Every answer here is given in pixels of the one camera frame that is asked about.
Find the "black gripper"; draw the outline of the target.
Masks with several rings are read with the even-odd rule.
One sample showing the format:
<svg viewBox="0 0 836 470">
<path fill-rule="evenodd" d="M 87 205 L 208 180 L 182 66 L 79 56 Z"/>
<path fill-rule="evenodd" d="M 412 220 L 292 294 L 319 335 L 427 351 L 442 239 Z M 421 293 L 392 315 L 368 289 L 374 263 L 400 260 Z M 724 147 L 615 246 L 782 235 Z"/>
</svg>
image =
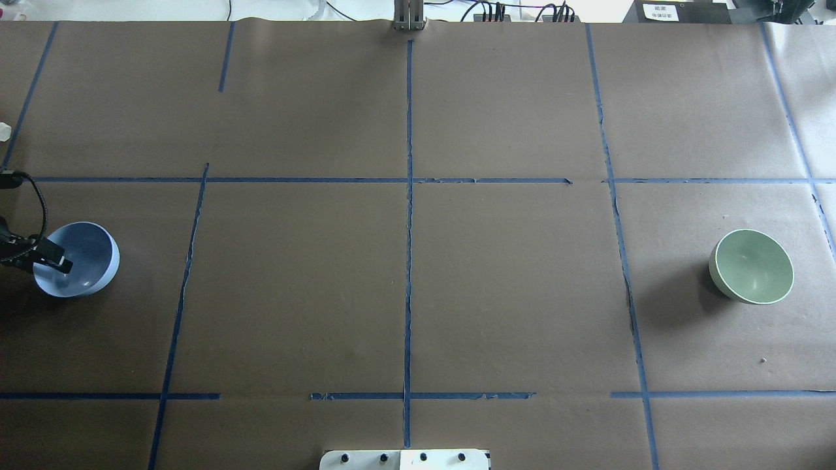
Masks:
<svg viewBox="0 0 836 470">
<path fill-rule="evenodd" d="M 33 273 L 33 259 L 29 254 L 36 246 L 36 264 L 46 266 L 60 272 L 69 274 L 72 270 L 72 262 L 65 256 L 65 249 L 48 238 L 42 238 L 41 234 L 33 233 L 24 237 L 13 233 L 8 222 L 1 217 L 1 259 L 2 265 L 18 270 Z"/>
</svg>

